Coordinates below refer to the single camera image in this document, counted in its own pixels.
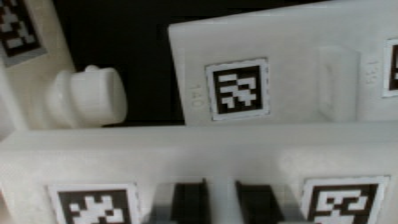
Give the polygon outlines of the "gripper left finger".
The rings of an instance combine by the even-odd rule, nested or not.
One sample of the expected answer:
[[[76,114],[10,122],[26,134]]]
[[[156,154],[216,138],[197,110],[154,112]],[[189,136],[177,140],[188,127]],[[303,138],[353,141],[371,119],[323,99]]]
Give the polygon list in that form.
[[[209,224],[205,181],[163,183],[156,188],[149,224]]]

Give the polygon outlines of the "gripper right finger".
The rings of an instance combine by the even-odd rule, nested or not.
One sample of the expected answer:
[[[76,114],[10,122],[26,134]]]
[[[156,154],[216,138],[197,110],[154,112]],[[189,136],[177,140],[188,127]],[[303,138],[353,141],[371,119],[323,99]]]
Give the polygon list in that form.
[[[294,220],[294,213],[282,207],[271,186],[234,182],[243,224],[278,224]]]

